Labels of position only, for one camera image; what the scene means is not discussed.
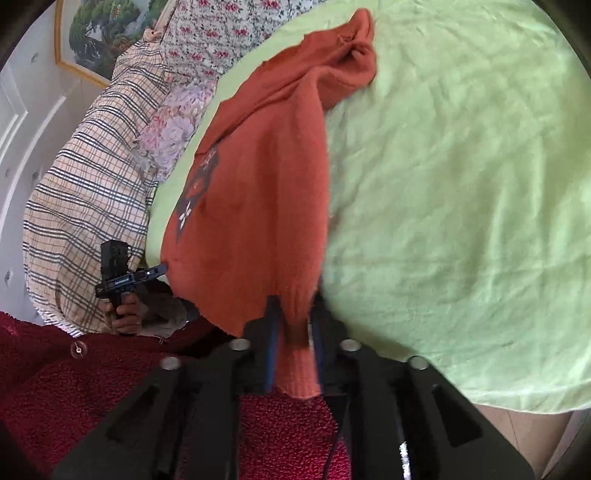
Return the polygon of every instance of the floral pillow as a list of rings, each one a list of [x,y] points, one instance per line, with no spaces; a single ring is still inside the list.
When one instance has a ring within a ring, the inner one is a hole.
[[[217,83],[195,80],[172,88],[133,149],[144,170],[154,168],[156,179],[165,181],[201,123],[215,94]]]
[[[324,0],[179,0],[161,43],[175,74],[217,80],[280,26]]]

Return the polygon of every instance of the painting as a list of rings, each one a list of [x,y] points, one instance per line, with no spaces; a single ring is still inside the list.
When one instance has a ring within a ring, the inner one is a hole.
[[[154,28],[168,0],[57,0],[56,63],[106,87],[115,61]]]

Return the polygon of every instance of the orange sweater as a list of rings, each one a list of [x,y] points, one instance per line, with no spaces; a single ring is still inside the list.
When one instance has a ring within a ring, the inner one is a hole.
[[[369,11],[260,65],[205,133],[161,251],[174,294],[239,336],[281,298],[277,384],[319,393],[307,318],[329,214],[324,113],[375,76]]]

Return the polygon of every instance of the metal screw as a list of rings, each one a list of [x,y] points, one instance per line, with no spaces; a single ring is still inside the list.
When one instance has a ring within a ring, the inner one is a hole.
[[[429,361],[426,360],[425,358],[423,358],[422,356],[412,356],[409,360],[408,360],[408,364],[410,365],[411,368],[414,368],[415,370],[425,370],[427,368],[429,368]]]
[[[160,368],[164,370],[178,370],[181,367],[181,361],[175,356],[168,356],[160,361]]]
[[[340,347],[345,352],[356,352],[361,348],[361,342],[358,340],[353,340],[352,338],[347,338],[340,343]]]
[[[236,352],[243,352],[251,347],[250,340],[245,338],[235,338],[230,342],[230,348]]]

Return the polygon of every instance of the floor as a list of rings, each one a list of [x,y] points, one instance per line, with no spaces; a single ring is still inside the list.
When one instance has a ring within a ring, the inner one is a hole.
[[[536,415],[478,406],[484,416],[529,461],[542,478],[571,418],[571,413]]]

